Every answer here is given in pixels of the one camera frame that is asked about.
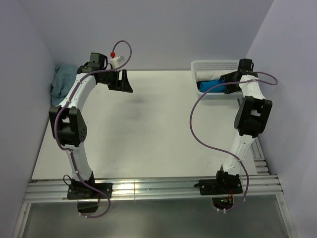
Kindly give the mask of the bright blue t-shirt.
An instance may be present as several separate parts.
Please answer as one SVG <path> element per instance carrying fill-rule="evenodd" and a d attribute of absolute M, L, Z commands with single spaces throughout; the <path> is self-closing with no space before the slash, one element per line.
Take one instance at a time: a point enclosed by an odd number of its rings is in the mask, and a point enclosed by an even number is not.
<path fill-rule="evenodd" d="M 199 84 L 199 91 L 205 93 L 210 88 L 217 86 L 214 89 L 210 90 L 210 93 L 223 93 L 225 91 L 225 86 L 221 84 L 222 82 L 220 82 L 219 80 L 202 81 Z"/>

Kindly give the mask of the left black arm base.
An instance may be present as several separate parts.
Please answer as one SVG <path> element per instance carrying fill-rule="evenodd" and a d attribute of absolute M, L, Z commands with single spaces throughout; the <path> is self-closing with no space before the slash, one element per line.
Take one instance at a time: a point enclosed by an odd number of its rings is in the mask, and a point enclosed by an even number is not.
<path fill-rule="evenodd" d="M 68 186 L 67 200 L 97 199 L 97 202 L 78 202 L 77 210 L 80 213 L 95 213 L 99 207 L 100 200 L 110 200 L 112 195 L 113 183 L 96 183 L 93 173 L 84 182 L 94 189 L 86 187 L 82 182 L 72 179 L 69 175 L 63 176 L 63 182 Z"/>

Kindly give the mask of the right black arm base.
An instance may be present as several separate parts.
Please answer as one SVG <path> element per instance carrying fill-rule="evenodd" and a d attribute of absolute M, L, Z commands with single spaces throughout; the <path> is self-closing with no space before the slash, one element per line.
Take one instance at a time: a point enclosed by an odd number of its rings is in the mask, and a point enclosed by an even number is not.
<path fill-rule="evenodd" d="M 201 196 L 220 195 L 212 198 L 216 209 L 227 211 L 234 206 L 234 194 L 242 194 L 242 184 L 239 174 L 231 175 L 222 168 L 217 171 L 215 178 L 201 179 L 194 188 L 198 188 Z"/>

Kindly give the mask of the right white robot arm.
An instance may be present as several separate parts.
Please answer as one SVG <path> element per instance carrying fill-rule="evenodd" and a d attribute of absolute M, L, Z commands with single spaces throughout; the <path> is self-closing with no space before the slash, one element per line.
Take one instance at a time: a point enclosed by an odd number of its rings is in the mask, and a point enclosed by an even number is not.
<path fill-rule="evenodd" d="M 255 138 L 263 133 L 272 108 L 272 101 L 261 92 L 259 77 L 253 67 L 251 59 L 241 59 L 235 72 L 220 77 L 220 82 L 226 83 L 225 94 L 241 91 L 243 100 L 234 120 L 237 134 L 231 152 L 216 173 L 214 187 L 219 193 L 238 186 L 241 161 Z"/>

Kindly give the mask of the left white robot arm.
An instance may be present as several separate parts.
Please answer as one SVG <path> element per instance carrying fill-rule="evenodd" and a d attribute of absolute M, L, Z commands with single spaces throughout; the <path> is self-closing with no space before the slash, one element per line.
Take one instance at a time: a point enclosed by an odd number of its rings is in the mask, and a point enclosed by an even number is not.
<path fill-rule="evenodd" d="M 112 91 L 132 93 L 127 78 L 123 56 L 111 52 L 110 57 L 91 53 L 90 60 L 77 69 L 75 82 L 65 99 L 49 109 L 53 137 L 71 163 L 72 177 L 69 192 L 91 198 L 97 193 L 93 171 L 85 152 L 87 126 L 82 116 L 84 104 L 97 84 L 104 84 Z"/>

